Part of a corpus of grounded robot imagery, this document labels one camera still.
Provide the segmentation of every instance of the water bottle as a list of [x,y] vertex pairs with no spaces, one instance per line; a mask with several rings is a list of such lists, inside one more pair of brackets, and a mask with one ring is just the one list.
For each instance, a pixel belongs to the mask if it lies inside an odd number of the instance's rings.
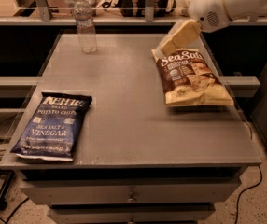
[[76,0],[74,10],[79,44],[86,53],[97,50],[95,24],[91,4],[86,0]]

